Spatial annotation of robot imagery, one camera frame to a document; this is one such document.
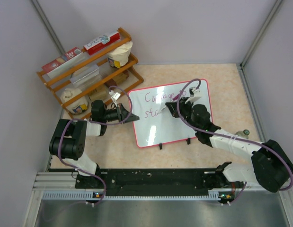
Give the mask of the magenta-capped whiteboard marker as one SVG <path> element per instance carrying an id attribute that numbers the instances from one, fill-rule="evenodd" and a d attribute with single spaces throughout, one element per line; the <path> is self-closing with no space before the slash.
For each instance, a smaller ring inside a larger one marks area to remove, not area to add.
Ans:
<path id="1" fill-rule="evenodd" d="M 170 100 L 170 102 L 176 102 L 179 98 L 180 94 L 177 94 L 174 98 L 172 98 Z M 161 112 L 163 112 L 165 109 L 167 108 L 167 105 L 165 104 L 158 112 L 157 114 L 160 114 Z"/>

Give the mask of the pink-framed whiteboard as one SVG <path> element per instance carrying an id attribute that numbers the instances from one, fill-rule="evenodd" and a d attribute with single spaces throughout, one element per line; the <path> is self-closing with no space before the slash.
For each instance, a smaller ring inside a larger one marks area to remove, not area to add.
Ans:
<path id="1" fill-rule="evenodd" d="M 164 105 L 176 97 L 187 82 L 135 89 L 129 92 L 132 113 L 139 116 L 133 122 L 136 144 L 139 148 L 157 146 L 195 137 L 195 131 L 174 118 Z"/>

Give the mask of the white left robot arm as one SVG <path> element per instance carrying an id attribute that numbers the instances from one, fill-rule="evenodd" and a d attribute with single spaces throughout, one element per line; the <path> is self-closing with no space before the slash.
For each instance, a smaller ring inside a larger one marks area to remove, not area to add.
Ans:
<path id="1" fill-rule="evenodd" d="M 128 123 L 138 121 L 139 116 L 127 111 L 122 104 L 116 104 L 107 109 L 101 100 L 91 104 L 91 120 L 71 121 L 60 119 L 49 145 L 49 152 L 62 162 L 73 167 L 80 175 L 86 176 L 86 182 L 91 187 L 102 183 L 97 163 L 85 153 L 86 137 L 104 136 L 109 122 Z"/>

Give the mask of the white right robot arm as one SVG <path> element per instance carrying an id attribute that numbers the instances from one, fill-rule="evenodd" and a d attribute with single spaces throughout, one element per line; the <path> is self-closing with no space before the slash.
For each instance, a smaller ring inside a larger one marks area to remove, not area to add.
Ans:
<path id="1" fill-rule="evenodd" d="M 166 102 L 165 106 L 174 118 L 195 131 L 202 144 L 212 148 L 226 150 L 245 159 L 247 164 L 228 163 L 215 176 L 221 187 L 232 182 L 258 183 L 269 192 L 284 190 L 293 185 L 293 164 L 278 142 L 256 142 L 234 135 L 211 122 L 211 115 L 205 105 L 193 104 L 188 97 L 179 101 Z"/>

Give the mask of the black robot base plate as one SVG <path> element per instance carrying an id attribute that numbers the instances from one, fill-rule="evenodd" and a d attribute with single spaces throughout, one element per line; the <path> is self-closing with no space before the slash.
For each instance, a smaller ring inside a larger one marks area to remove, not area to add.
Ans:
<path id="1" fill-rule="evenodd" d="M 109 195 L 204 195 L 212 189 L 239 189 L 214 168 L 101 169 L 100 179 L 77 175 L 77 189 L 104 189 Z"/>

